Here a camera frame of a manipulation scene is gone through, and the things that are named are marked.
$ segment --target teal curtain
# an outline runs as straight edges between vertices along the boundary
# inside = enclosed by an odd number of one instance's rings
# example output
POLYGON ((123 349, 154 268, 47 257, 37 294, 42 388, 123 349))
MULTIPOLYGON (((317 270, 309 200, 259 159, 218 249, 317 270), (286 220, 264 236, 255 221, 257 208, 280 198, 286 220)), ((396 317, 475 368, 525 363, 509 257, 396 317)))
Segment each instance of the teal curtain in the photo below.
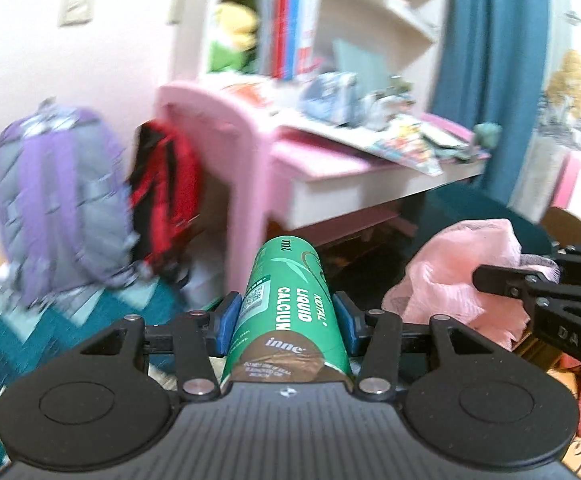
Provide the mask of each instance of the teal curtain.
POLYGON ((431 111, 467 128, 502 126, 484 192, 507 204, 535 122, 547 49, 549 0, 451 0, 431 111))

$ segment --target pink towel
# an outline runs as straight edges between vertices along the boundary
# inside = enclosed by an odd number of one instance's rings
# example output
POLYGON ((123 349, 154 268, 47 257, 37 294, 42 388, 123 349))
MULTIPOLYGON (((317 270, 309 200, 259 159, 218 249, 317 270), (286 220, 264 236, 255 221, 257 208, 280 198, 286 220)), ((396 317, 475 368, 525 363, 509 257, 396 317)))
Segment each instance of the pink towel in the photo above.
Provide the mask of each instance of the pink towel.
POLYGON ((381 306, 407 323, 427 324, 435 314, 448 314, 510 350, 529 317, 522 301, 477 291, 472 274, 482 264, 538 270, 553 282, 559 280, 555 262, 522 254, 507 219, 467 220, 429 240, 381 306))

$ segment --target teal carpet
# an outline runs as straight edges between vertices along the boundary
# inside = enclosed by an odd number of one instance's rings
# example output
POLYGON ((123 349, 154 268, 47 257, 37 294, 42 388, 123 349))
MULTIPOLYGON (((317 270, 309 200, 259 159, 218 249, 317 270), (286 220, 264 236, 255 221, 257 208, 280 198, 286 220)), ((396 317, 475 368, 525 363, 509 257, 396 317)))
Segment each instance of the teal carpet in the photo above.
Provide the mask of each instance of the teal carpet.
MULTIPOLYGON (((42 314, 4 313, 0 297, 0 392, 18 377, 48 362, 79 342, 121 319, 141 314, 148 324, 163 324, 182 311, 170 289, 158 281, 139 283, 121 292, 95 294, 71 317, 49 308, 42 314)), ((172 358, 160 356, 151 364, 172 371, 172 358)), ((0 443, 0 467, 5 457, 0 443)))

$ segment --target yellow stuffed toy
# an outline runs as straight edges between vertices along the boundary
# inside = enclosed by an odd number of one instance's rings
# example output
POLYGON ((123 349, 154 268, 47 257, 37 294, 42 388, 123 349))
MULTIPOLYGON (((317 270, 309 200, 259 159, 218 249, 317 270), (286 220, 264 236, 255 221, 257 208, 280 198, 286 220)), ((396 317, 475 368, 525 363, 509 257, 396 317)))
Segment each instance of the yellow stuffed toy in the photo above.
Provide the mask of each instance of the yellow stuffed toy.
POLYGON ((254 32, 259 19, 252 9, 234 2, 224 2, 215 9, 210 51, 210 70, 241 70, 249 62, 248 54, 257 43, 254 32))

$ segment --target green stuffed toy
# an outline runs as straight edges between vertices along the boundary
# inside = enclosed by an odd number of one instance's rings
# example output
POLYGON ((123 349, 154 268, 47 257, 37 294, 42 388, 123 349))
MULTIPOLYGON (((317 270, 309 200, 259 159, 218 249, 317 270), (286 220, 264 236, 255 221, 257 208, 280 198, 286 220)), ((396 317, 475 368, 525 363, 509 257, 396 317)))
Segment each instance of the green stuffed toy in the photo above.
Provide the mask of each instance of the green stuffed toy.
POLYGON ((256 45, 256 13, 247 6, 224 2, 215 9, 210 44, 210 71, 240 71, 256 45))
POLYGON ((485 150, 493 150, 499 142, 502 127, 496 123, 481 123, 473 127, 475 134, 474 144, 481 146, 485 150))

